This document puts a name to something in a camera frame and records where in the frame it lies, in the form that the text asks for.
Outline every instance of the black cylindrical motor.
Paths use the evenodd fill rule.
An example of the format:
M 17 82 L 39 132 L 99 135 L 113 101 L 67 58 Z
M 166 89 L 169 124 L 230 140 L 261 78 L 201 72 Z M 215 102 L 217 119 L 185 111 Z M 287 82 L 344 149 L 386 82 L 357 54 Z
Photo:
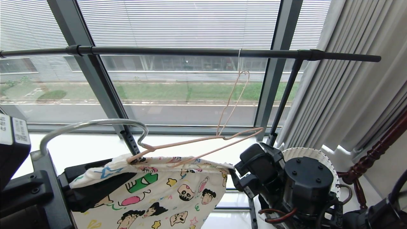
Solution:
M 297 208 L 297 215 L 316 216 L 329 198 L 333 175 L 318 160 L 293 158 L 284 167 L 286 184 L 283 202 L 290 211 Z

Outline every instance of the red wire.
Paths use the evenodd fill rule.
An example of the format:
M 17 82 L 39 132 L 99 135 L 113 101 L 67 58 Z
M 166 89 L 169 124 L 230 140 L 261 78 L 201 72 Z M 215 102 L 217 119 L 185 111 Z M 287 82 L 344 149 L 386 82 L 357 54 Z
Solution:
M 273 223 L 283 222 L 284 220 L 286 220 L 286 219 L 290 218 L 292 215 L 294 215 L 296 211 L 297 211 L 297 208 L 295 207 L 291 212 L 285 214 L 284 212 L 282 212 L 280 210 L 269 208 L 269 209 L 260 210 L 260 211 L 258 211 L 258 213 L 263 214 L 263 213 L 269 213 L 269 212 L 276 212 L 276 213 L 284 214 L 283 216 L 278 217 L 278 218 L 264 219 L 264 221 L 266 221 L 267 223 L 273 224 Z

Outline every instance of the pink clothes hanger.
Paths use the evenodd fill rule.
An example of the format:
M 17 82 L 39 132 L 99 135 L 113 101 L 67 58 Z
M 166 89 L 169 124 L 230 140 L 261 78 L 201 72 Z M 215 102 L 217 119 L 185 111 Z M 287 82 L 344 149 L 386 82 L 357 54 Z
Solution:
M 223 146 L 223 147 L 220 147 L 220 148 L 218 148 L 218 149 L 215 149 L 215 150 L 213 150 L 213 151 L 211 151 L 211 152 L 208 152 L 208 153 L 199 155 L 199 156 L 197 156 L 197 157 L 194 157 L 194 158 L 192 158 L 192 159 L 189 159 L 189 160 L 187 160 L 187 161 L 183 161 L 183 162 L 181 162 L 181 163 L 178 163 L 178 164 L 172 166 L 172 167 L 177 167 L 177 166 L 182 165 L 182 164 L 185 164 L 185 163 L 187 163 L 187 162 L 189 162 L 189 161 L 192 161 L 192 160 L 201 158 L 201 157 L 203 157 L 203 156 L 209 155 L 209 154 L 211 154 L 211 153 L 214 153 L 214 152 L 216 152 L 216 151 L 219 151 L 219 150 L 221 150 L 221 149 L 224 149 L 224 148 L 226 148 L 226 147 L 229 147 L 229 146 L 231 146 L 231 145 L 234 145 L 234 144 L 236 144 L 236 143 L 239 143 L 239 142 L 241 142 L 241 141 L 244 141 L 244 140 L 246 140 L 246 139 L 248 139 L 248 138 L 250 138 L 250 137 L 256 136 L 257 134 L 259 134 L 259 133 L 261 133 L 262 131 L 264 131 L 264 128 L 258 127 L 258 128 L 252 128 L 252 129 L 249 129 L 249 130 L 245 130 L 245 131 L 239 132 L 239 133 L 237 133 L 237 134 L 235 134 L 235 135 L 232 135 L 232 136 L 230 136 L 230 137 L 225 137 L 225 136 L 220 135 L 220 134 L 222 133 L 223 129 L 225 128 L 225 126 L 227 125 L 227 123 L 228 123 L 230 117 L 232 116 L 232 114 L 233 114 L 235 108 L 237 107 L 237 104 L 239 103 L 240 98 L 242 97 L 242 94 L 243 94 L 243 92 L 244 92 L 244 90 L 245 90 L 245 88 L 246 88 L 246 86 L 247 86 L 247 84 L 248 84 L 248 82 L 249 82 L 249 79 L 250 79 L 250 72 L 249 72 L 249 71 L 240 71 L 240 64 L 239 64 L 240 51 L 241 51 L 241 49 L 239 49 L 239 55 L 238 55 L 238 69 L 239 69 L 239 71 L 238 71 L 238 76 L 237 76 L 236 81 L 235 81 L 235 83 L 234 83 L 233 89 L 232 89 L 232 91 L 231 91 L 231 93 L 230 93 L 230 96 L 229 96 L 228 102 L 227 102 L 227 104 L 226 104 L 226 107 L 223 109 L 222 114 L 221 114 L 221 117 L 220 117 L 220 119 L 219 119 L 219 123 L 218 123 L 218 126 L 217 126 L 217 128 L 216 128 L 216 136 L 204 137 L 204 138 L 199 138 L 199 139 L 195 139 L 195 140 L 189 140 L 189 141 L 183 141 L 183 142 L 172 143 L 172 144 L 166 144 L 166 145 L 159 145 L 159 146 L 151 146 L 151 145 L 144 144 L 144 145 L 145 145 L 145 148 L 146 148 L 147 150 L 143 151 L 143 152 L 140 153 L 140 154 L 137 154 L 137 155 L 135 155 L 135 156 L 132 156 L 132 157 L 128 158 L 128 159 L 127 159 L 127 162 L 128 162 L 128 163 L 131 163 L 131 162 L 135 161 L 136 159 L 138 159 L 138 158 L 140 158 L 140 157 L 142 157 L 142 156 L 144 156 L 144 155 L 146 155 L 146 154 L 148 154 L 148 153 L 150 153 L 150 152 L 154 152 L 154 151 L 156 151 L 156 150 L 158 150 L 158 149 L 164 149 L 164 148 L 169 148 L 169 147 L 178 146 L 178 145 L 185 145 L 185 144 L 194 143 L 194 142 L 199 142 L 199 141 L 206 141 L 206 140 L 210 140 L 210 139 L 230 140 L 230 139 L 232 139 L 232 138 L 234 138 L 234 137 L 237 137 L 237 136 L 239 136 L 239 135 L 241 135 L 241 134 L 243 134 L 243 133 L 247 133 L 247 132 L 252 132 L 252 131 L 257 131 L 257 130 L 258 130 L 258 132 L 254 133 L 254 134 L 251 134 L 251 135 L 249 135 L 249 136 L 247 136 L 247 137 L 245 137 L 245 138 L 242 138 L 242 139 L 240 139 L 240 140 L 238 140 L 238 141 L 235 141 L 235 142 L 233 142 L 233 143 L 230 143 L 230 144 L 228 144 L 228 145 L 225 145 L 225 146 Z M 232 112 L 230 113 L 228 119 L 226 120 L 225 124 L 223 125 L 221 131 L 219 132 L 219 127 L 220 127 L 220 123 L 221 123 L 223 114 L 224 114 L 226 108 L 227 108 L 227 107 L 229 106 L 229 104 L 230 104 L 230 100 L 231 100 L 231 97 L 232 97 L 232 95 L 233 95 L 233 91 L 234 91 L 235 88 L 236 88 L 236 85 L 237 85 L 237 82 L 238 82 L 238 80 L 239 80 L 239 77 L 240 77 L 241 73 L 244 73 L 245 75 L 247 74 L 246 83 L 245 83 L 245 85 L 244 85 L 244 87 L 243 87 L 243 89 L 242 89 L 242 92 L 240 93 L 239 98 L 237 99 L 236 104 L 234 105 L 234 107 L 233 107 L 233 109 L 232 109 Z

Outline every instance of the qr code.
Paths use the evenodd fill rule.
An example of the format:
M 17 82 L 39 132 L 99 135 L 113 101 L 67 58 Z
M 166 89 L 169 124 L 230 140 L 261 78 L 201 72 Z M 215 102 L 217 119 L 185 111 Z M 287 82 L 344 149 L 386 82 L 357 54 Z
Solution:
M 28 140 L 27 140 L 27 136 L 24 136 L 24 135 L 16 134 L 16 135 L 15 135 L 15 138 L 16 138 L 17 140 L 21 140 L 21 141 L 28 141 Z

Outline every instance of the screw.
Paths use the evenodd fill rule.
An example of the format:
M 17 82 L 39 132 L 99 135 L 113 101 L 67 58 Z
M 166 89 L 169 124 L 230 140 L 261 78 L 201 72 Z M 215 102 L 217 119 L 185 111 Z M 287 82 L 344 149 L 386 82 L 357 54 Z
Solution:
M 33 190 L 31 190 L 31 193 L 32 194 L 36 194 L 36 193 L 38 193 L 39 192 L 39 188 L 34 188 Z

